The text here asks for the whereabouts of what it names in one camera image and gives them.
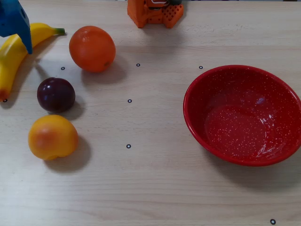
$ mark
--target blue object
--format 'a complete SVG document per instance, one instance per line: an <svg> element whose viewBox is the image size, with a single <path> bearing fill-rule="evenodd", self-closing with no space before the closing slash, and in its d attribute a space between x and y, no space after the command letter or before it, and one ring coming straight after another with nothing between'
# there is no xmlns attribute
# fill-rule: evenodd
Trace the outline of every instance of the blue object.
<svg viewBox="0 0 301 226"><path fill-rule="evenodd" d="M32 37L29 19L18 0L0 0L0 36L18 34L32 54Z"/></svg>

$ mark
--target banana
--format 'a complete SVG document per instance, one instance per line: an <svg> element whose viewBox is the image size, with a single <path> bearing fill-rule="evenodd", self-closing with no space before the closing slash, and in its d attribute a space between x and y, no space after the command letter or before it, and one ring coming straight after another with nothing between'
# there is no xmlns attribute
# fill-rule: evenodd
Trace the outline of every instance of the banana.
<svg viewBox="0 0 301 226"><path fill-rule="evenodd" d="M32 47L56 34L65 34L64 28L52 28L47 24L30 25ZM27 50L17 34L11 35L0 49L0 101L6 102L14 83L16 72Z"/></svg>

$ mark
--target wood grain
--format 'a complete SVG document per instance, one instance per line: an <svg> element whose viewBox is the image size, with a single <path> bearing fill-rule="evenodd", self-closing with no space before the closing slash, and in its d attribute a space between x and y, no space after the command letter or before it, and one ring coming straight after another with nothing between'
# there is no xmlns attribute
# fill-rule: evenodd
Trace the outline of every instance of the wood grain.
<svg viewBox="0 0 301 226"><path fill-rule="evenodd" d="M1 104L1 226L301 224L301 152L270 167L236 166L203 150L182 115L189 84L220 65L262 68L300 96L300 3L189 2L171 30L136 28L126 2L21 4L32 23L64 27L68 35L35 48ZM115 41L116 60L101 75L81 71L70 57L69 40L84 25ZM77 103L63 116L80 134L74 154L50 162L27 145L29 128L47 114L36 99L47 77L74 86Z"/></svg>

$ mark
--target orange toy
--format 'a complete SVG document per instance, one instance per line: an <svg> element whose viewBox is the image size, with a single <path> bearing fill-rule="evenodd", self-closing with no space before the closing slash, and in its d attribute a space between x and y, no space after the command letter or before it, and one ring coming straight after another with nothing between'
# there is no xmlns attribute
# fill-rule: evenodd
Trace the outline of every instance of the orange toy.
<svg viewBox="0 0 301 226"><path fill-rule="evenodd" d="M113 62L115 44L110 35L95 26L86 26L76 31L69 43L73 61L89 72L102 72Z"/></svg>
<svg viewBox="0 0 301 226"><path fill-rule="evenodd" d="M30 150L44 160L71 154L78 142L79 136L74 126L59 115L47 115L38 119L28 135Z"/></svg>
<svg viewBox="0 0 301 226"><path fill-rule="evenodd" d="M127 0L127 14L139 28L146 23L172 28L183 13L183 4L170 5L168 0Z"/></svg>

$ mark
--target orange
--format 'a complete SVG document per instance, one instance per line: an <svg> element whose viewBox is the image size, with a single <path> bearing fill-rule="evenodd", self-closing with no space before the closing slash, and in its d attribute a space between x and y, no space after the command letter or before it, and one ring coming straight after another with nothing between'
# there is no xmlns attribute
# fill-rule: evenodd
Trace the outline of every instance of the orange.
<svg viewBox="0 0 301 226"><path fill-rule="evenodd" d="M79 136L74 126L62 116L48 115L38 119L28 135L32 153L51 160L71 154L78 146Z"/></svg>
<svg viewBox="0 0 301 226"><path fill-rule="evenodd" d="M86 26L77 30L69 43L73 61L89 72L102 72L113 62L116 48L113 39L103 29Z"/></svg>

